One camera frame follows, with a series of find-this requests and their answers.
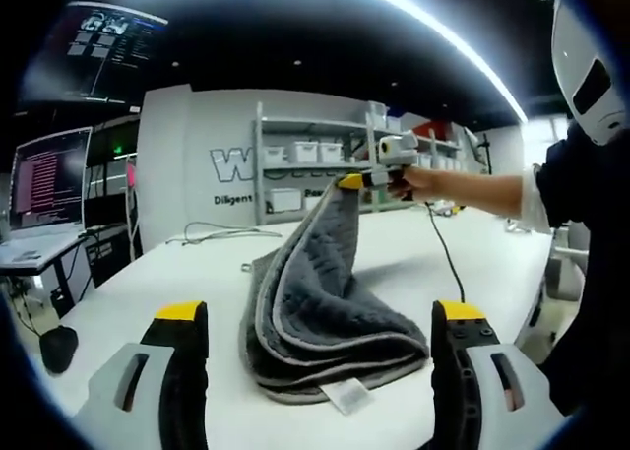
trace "table surface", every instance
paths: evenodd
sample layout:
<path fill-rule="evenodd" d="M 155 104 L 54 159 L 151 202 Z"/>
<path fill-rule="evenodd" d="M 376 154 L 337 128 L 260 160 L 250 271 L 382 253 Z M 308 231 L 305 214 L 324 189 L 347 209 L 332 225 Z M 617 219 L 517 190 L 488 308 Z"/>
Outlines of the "table surface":
<path fill-rule="evenodd" d="M 436 222 L 467 301 L 483 310 L 502 342 L 514 342 L 536 301 L 551 237 L 505 232 L 503 220 L 474 209 Z M 241 265 L 279 247 L 296 226 L 265 227 L 284 238 L 163 244 L 135 261 L 64 317 L 63 323 L 77 330 L 79 347 L 63 375 L 43 373 L 52 396 L 73 415 L 88 397 L 89 378 L 122 345 L 139 342 L 161 307 L 201 299 L 209 313 L 206 433 L 212 448 L 418 448 L 433 434 L 430 362 L 372 391 L 373 402 L 350 417 L 331 403 L 278 404 L 245 373 L 237 336 L 250 278 Z M 420 208 L 361 216 L 354 272 L 380 299 L 414 320 L 429 340 L 432 302 L 459 298 L 442 245 Z"/>

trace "ceiling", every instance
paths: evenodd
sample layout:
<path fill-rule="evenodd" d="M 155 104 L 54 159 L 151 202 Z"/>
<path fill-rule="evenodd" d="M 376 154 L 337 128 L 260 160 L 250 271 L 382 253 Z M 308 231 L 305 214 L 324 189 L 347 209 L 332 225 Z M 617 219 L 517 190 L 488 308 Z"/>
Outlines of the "ceiling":
<path fill-rule="evenodd" d="M 140 103 L 145 89 L 190 83 L 195 91 L 285 89 L 379 100 L 474 131 L 519 121 L 455 47 L 383 0 L 91 1 L 169 19 L 159 58 L 146 85 L 129 94 L 132 102 Z M 464 39 L 528 117 L 566 110 L 551 66 L 550 3 L 410 1 Z M 14 120 L 10 142 L 127 112 L 94 104 L 30 107 Z"/>

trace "towel tag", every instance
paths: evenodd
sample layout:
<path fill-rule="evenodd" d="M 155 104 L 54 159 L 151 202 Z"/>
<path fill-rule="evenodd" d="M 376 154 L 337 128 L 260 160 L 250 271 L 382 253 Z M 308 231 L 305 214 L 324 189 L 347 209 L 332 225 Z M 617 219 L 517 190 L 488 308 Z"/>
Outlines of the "towel tag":
<path fill-rule="evenodd" d="M 344 416 L 354 414 L 372 402 L 370 392 L 356 378 L 339 383 L 322 384 L 320 388 Z"/>

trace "red object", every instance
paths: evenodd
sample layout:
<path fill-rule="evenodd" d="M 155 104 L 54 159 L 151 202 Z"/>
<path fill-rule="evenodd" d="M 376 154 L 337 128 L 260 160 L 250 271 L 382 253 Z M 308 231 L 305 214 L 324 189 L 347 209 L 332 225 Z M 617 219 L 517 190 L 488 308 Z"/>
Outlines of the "red object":
<path fill-rule="evenodd" d="M 423 123 L 422 125 L 418 125 L 412 131 L 416 135 L 421 137 L 430 137 L 430 130 L 433 130 L 433 134 L 437 140 L 442 140 L 446 142 L 446 134 L 448 133 L 449 122 L 441 122 L 441 121 L 430 121 Z"/>

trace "computer monitor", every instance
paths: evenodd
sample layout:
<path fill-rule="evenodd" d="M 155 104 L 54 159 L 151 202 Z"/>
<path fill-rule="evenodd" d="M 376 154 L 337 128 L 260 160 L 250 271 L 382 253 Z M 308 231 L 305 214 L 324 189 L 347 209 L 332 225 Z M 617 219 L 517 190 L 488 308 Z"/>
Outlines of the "computer monitor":
<path fill-rule="evenodd" d="M 11 174 L 11 233 L 83 223 L 86 155 L 92 127 L 55 133 L 16 149 Z"/>
<path fill-rule="evenodd" d="M 20 101 L 137 104 L 167 24 L 116 5 L 69 3 L 31 62 Z"/>

